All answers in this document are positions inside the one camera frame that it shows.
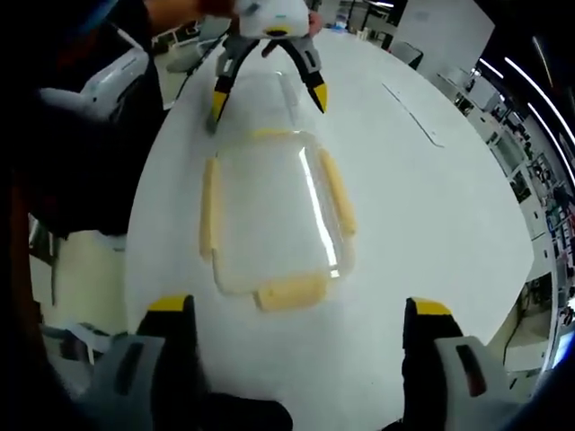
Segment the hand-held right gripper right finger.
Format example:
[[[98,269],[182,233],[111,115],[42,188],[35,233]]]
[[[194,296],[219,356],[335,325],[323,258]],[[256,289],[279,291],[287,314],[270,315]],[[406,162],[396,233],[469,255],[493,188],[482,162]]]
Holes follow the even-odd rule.
[[[513,416],[504,367],[442,303],[406,300],[402,348],[406,430],[501,430]]]

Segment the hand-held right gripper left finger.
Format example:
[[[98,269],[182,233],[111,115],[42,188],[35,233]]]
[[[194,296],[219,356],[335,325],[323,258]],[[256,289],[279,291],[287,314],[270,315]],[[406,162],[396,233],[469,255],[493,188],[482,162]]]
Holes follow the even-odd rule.
[[[197,430],[206,392],[194,298],[165,296],[97,362],[89,417],[98,430]]]

